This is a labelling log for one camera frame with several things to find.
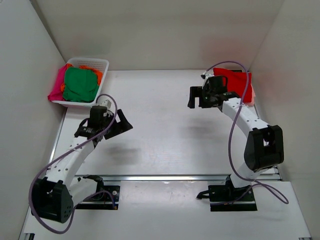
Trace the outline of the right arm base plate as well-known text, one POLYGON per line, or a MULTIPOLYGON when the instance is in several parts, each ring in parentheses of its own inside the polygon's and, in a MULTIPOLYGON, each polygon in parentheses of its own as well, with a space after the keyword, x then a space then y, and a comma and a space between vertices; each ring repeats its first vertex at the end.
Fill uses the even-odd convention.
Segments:
POLYGON ((211 212, 255 212, 258 210, 251 185, 235 188, 230 180, 212 184, 201 191, 198 200, 209 199, 211 212))

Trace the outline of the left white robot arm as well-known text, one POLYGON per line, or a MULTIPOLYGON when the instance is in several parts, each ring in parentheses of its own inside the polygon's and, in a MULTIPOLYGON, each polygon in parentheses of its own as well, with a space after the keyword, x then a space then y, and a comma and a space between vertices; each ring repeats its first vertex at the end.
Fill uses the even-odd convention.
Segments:
POLYGON ((99 142, 131 129, 133 126, 121 109, 112 112, 106 106, 93 106, 74 133, 67 153, 50 166, 44 177, 36 178, 31 188, 32 214, 65 223, 83 200, 101 198, 105 192, 102 177, 76 177, 76 173, 99 142))

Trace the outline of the red t shirt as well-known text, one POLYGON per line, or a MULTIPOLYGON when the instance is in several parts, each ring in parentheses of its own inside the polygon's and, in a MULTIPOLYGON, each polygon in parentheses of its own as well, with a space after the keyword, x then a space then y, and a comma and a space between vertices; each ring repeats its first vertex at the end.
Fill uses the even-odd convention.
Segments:
MULTIPOLYGON (((235 72, 225 68, 215 67, 213 69, 213 74, 215 76, 225 76, 228 79, 227 90, 229 92, 236 92, 240 97, 242 97, 245 86, 247 83, 247 75, 245 72, 235 72)), ((249 83, 248 88, 245 93, 243 102, 248 105, 252 99, 252 74, 249 72, 249 83)))

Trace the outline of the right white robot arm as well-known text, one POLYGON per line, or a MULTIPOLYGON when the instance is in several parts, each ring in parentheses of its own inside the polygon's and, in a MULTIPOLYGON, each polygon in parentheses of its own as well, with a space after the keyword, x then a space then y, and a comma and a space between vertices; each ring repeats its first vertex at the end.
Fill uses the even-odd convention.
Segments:
POLYGON ((283 163, 283 131, 280 126, 258 118, 236 92, 228 91, 227 77, 202 74, 201 78, 203 85, 190 87, 187 106, 195 108, 196 99, 199 99, 198 106, 202 109, 218 108, 246 137, 244 163, 232 170, 231 183, 224 187, 226 198, 236 200, 242 195, 242 188, 249 186, 261 173, 283 163))

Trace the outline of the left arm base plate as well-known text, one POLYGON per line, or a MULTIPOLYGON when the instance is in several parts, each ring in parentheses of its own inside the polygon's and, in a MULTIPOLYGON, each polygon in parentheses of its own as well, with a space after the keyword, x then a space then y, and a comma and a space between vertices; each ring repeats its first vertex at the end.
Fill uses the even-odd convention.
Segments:
POLYGON ((86 199, 77 205, 77 210, 106 210, 116 211, 119 208, 121 185, 119 181, 104 181, 101 190, 109 193, 100 193, 86 199))

